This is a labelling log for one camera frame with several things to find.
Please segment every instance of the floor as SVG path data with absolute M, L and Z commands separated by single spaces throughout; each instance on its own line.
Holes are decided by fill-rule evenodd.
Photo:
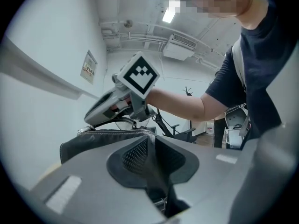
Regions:
M 199 145 L 212 147 L 213 139 L 214 139 L 213 134 L 204 133 L 204 134 L 198 136 L 198 138 L 196 139 L 196 143 Z M 225 148 L 225 135 L 223 136 L 223 140 L 222 140 L 222 148 Z

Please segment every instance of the black trousers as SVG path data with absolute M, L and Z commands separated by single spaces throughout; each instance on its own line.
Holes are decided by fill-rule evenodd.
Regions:
M 228 128 L 225 118 L 214 121 L 214 147 L 222 148 L 222 140 L 225 128 Z

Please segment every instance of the ceiling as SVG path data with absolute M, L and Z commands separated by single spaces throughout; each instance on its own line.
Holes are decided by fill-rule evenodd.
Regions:
M 240 35 L 238 21 L 215 18 L 181 2 L 180 13 L 175 14 L 171 23 L 166 23 L 162 18 L 168 1 L 96 0 L 102 33 L 112 32 L 112 35 L 103 35 L 108 52 L 126 49 L 158 52 L 175 33 L 196 42 L 195 54 L 201 57 L 205 65 L 219 69 L 225 52 Z M 127 20 L 133 22 L 130 28 L 124 26 Z

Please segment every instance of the backpack strap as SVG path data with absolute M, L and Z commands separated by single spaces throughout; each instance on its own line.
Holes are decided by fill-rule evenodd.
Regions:
M 246 83 L 245 83 L 245 73 L 244 73 L 244 61 L 243 55 L 241 51 L 241 36 L 239 39 L 234 43 L 232 47 L 233 59 L 235 64 L 235 71 L 242 83 L 244 91 L 246 90 Z

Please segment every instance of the air conditioner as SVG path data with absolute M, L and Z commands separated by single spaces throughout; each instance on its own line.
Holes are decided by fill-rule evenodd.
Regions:
M 163 49 L 163 55 L 177 60 L 184 61 L 194 55 L 196 43 L 180 35 L 172 34 Z

